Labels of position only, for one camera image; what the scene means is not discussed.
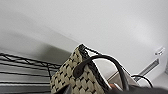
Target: handbag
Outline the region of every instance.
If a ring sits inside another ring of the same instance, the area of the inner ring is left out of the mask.
[[[121,65],[119,65],[114,58],[99,53],[97,56],[90,57],[86,48],[87,47],[83,44],[79,45],[69,59],[52,76],[50,81],[52,94],[61,94],[61,91],[62,94],[69,94],[65,93],[63,90],[63,88],[67,87],[69,92],[71,92],[70,94],[107,94],[111,90],[111,87],[107,81],[103,79],[96,65],[92,61],[96,58],[106,58],[114,62],[119,70],[123,89],[129,89]]]

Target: bag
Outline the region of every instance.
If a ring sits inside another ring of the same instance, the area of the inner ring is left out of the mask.
[[[58,92],[67,86],[71,89],[71,94],[105,94],[111,90],[85,48],[84,45],[77,47],[69,59],[52,76],[50,81],[52,94],[61,94]]]

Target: beige woven bag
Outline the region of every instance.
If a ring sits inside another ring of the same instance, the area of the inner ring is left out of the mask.
[[[74,68],[89,58],[87,51],[83,48],[84,45],[77,47],[69,59],[52,76],[50,81],[52,94],[67,85],[71,86],[71,94],[104,94],[109,91],[109,86],[93,62],[84,67],[84,72],[79,78],[73,76]]]

